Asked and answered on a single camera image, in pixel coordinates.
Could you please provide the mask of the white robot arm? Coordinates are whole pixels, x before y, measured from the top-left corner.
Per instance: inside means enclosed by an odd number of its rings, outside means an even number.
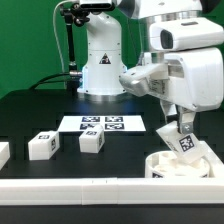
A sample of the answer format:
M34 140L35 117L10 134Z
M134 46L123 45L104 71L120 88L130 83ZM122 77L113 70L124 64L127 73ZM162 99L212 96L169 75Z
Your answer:
M224 100L224 28L202 17L201 0L79 0L87 21L88 59L81 91L89 96L124 92L160 99L178 131L191 133L197 112ZM121 59L121 27L107 13L119 9L143 26L140 62Z

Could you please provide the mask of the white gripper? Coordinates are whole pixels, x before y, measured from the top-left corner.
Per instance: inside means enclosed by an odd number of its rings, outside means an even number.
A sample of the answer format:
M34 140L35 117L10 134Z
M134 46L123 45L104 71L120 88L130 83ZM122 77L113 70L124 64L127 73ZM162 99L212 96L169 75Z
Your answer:
M217 109L224 99L222 54L217 48L169 52L161 63L136 66L123 73L123 88L138 97L161 99L166 121L174 120L178 108L178 131L194 130L195 112Z

